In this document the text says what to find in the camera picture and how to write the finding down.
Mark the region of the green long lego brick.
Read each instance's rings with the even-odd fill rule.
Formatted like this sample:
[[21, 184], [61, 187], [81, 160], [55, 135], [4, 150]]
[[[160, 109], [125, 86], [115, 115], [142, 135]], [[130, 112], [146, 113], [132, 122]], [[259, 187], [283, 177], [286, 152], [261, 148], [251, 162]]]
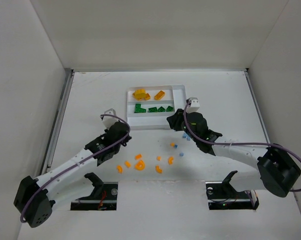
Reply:
[[150, 108], [148, 108], [148, 112], [149, 113], [157, 113], [158, 109], [157, 109], [157, 107], [150, 107]]

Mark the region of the yellow square lego brick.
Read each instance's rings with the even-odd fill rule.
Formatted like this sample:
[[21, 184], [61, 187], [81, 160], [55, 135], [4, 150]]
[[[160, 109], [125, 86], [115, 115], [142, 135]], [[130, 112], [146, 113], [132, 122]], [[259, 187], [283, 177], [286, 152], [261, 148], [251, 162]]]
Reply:
[[149, 93], [147, 93], [147, 94], [145, 95], [144, 99], [145, 99], [146, 101], [150, 100], [150, 99], [151, 99], [151, 96], [150, 96], [150, 94], [149, 94]]

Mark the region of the orange round figure piece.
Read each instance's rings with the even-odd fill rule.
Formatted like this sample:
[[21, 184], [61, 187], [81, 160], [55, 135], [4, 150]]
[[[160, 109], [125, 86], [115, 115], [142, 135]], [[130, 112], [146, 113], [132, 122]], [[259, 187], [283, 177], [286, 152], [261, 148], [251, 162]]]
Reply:
[[140, 101], [142, 99], [144, 99], [146, 97], [146, 90], [143, 89], [143, 88], [139, 88], [139, 89], [136, 89], [132, 96], [137, 100], [137, 101]]

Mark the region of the yellow long lego brick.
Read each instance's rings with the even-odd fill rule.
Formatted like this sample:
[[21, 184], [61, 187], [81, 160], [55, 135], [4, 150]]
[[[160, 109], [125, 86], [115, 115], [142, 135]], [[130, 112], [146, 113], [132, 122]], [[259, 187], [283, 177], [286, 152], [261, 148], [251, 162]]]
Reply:
[[160, 101], [164, 96], [165, 96], [165, 92], [163, 90], [160, 90], [155, 96], [154, 96], [154, 100], [155, 101]]

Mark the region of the orange round lego piece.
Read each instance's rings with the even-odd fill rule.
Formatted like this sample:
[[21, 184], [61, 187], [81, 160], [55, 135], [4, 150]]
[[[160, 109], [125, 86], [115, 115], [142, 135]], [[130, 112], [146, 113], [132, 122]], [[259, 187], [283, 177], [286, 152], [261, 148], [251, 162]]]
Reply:
[[138, 170], [138, 171], [144, 170], [144, 169], [145, 169], [145, 163], [144, 163], [144, 161], [143, 161], [143, 160], [138, 161], [138, 162], [135, 164], [134, 168], [135, 168], [136, 170]]

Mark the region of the green square lego brick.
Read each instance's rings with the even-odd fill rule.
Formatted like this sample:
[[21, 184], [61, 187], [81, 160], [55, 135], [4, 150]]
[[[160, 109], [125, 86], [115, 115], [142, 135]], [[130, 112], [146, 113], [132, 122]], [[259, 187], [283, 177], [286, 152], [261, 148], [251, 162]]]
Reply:
[[163, 106], [161, 106], [161, 107], [159, 107], [159, 108], [157, 109], [157, 111], [158, 111], [159, 113], [163, 113], [163, 112], [166, 111], [166, 109], [165, 109]]

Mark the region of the orange curved lego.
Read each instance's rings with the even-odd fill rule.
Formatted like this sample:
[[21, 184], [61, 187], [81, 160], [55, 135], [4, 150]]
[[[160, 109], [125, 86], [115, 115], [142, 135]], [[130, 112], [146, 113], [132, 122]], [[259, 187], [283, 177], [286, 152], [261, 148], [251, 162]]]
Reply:
[[155, 166], [155, 170], [156, 170], [156, 172], [159, 173], [159, 174], [161, 174], [161, 173], [163, 172], [163, 170], [160, 168], [159, 165], [156, 165], [156, 166]]
[[174, 157], [173, 156], [170, 156], [169, 158], [168, 158], [168, 164], [169, 165], [172, 165], [174, 163]]
[[118, 171], [119, 174], [122, 174], [122, 173], [123, 173], [123, 168], [122, 168], [122, 166], [118, 165], [118, 166], [116, 167], [116, 169], [117, 169], [117, 171]]

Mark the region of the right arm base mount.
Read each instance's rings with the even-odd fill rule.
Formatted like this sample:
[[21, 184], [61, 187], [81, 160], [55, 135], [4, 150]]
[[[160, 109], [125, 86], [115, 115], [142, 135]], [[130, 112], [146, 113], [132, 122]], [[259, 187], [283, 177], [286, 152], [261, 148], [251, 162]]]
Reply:
[[260, 205], [255, 190], [236, 191], [230, 181], [238, 171], [231, 171], [222, 181], [206, 181], [208, 208], [218, 210], [257, 210]]

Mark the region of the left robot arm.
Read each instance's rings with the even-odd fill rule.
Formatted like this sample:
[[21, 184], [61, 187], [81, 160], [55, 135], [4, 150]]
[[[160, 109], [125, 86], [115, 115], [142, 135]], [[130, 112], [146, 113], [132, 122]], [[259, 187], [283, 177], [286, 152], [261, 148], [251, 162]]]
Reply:
[[127, 145], [130, 130], [128, 123], [119, 119], [59, 167], [35, 178], [29, 175], [23, 178], [13, 201], [20, 213], [20, 222], [31, 228], [43, 224], [63, 197], [79, 198], [80, 192], [71, 191], [69, 187], [83, 178], [91, 181], [93, 191], [100, 192], [104, 183], [94, 170]]

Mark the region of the orange small lego block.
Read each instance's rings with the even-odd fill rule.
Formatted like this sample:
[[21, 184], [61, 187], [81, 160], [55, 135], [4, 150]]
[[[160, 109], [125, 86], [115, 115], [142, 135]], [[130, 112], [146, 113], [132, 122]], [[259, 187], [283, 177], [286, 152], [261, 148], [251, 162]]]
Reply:
[[126, 166], [127, 168], [130, 168], [130, 167], [131, 167], [131, 164], [130, 164], [128, 161], [125, 161], [124, 164], [125, 164], [125, 166]]

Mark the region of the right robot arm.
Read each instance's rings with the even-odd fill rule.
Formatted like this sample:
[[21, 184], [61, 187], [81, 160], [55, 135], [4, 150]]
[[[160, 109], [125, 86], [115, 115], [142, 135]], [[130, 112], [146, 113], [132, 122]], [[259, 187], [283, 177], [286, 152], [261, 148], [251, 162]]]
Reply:
[[166, 120], [172, 130], [186, 133], [201, 152], [253, 168], [253, 171], [243, 173], [232, 170], [220, 181], [234, 191], [267, 190], [284, 198], [301, 176], [301, 169], [291, 154], [278, 144], [242, 144], [230, 141], [221, 133], [209, 129], [207, 120], [201, 113], [187, 113], [181, 108]]

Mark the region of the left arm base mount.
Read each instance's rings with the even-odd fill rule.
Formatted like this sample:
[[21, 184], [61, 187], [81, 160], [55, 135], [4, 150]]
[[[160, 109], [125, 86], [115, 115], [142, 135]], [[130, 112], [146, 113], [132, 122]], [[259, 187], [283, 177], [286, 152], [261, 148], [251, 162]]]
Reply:
[[84, 175], [92, 190], [70, 204], [71, 211], [116, 211], [118, 182], [104, 182], [95, 173]]

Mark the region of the white divided sorting tray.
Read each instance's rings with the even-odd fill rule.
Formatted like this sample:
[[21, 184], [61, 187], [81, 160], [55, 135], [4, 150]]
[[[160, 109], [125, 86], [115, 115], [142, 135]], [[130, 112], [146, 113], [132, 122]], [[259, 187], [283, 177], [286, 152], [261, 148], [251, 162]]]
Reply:
[[[186, 104], [186, 89], [184, 85], [163, 85], [163, 86], [143, 86], [146, 94], [150, 95], [150, 100], [136, 100], [133, 92], [138, 87], [130, 87], [127, 90], [126, 118], [132, 130], [159, 130], [169, 129], [167, 117], [172, 116], [177, 109], [184, 108]], [[154, 96], [164, 91], [165, 96], [161, 100], [154, 100]], [[134, 113], [135, 104], [141, 104], [146, 109], [146, 113]], [[164, 107], [165, 112], [149, 112], [148, 108]], [[166, 112], [166, 108], [172, 106], [173, 112]]]

